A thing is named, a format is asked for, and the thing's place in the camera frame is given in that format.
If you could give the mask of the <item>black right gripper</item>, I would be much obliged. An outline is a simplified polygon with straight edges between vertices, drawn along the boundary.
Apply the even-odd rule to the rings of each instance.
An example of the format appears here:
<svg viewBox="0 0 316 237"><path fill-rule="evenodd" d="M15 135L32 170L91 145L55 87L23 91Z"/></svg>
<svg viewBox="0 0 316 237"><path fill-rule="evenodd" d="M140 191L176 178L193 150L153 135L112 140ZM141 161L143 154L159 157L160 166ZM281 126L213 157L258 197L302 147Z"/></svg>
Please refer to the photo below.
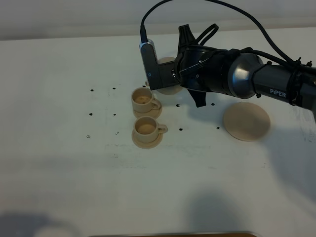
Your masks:
<svg viewBox="0 0 316 237"><path fill-rule="evenodd" d="M234 51L193 45L196 41L189 24L180 26L178 55L174 69L180 86L186 88L196 107L206 106L206 93L230 94L229 70Z"/></svg>

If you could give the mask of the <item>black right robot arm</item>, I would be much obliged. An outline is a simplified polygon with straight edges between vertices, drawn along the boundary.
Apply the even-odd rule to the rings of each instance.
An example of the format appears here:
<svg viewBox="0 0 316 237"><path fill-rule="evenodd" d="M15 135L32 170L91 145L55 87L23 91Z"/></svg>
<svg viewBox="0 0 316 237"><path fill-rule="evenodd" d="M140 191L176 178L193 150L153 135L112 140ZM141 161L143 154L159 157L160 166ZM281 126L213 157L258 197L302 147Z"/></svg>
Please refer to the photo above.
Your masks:
<svg viewBox="0 0 316 237"><path fill-rule="evenodd" d="M186 88L197 107L206 105L206 94L216 92L239 99L268 96L290 105L316 111L316 75L303 71L251 47L216 49L204 46L218 30L212 25L198 38L189 26L179 28L178 56L159 64L163 87Z"/></svg>

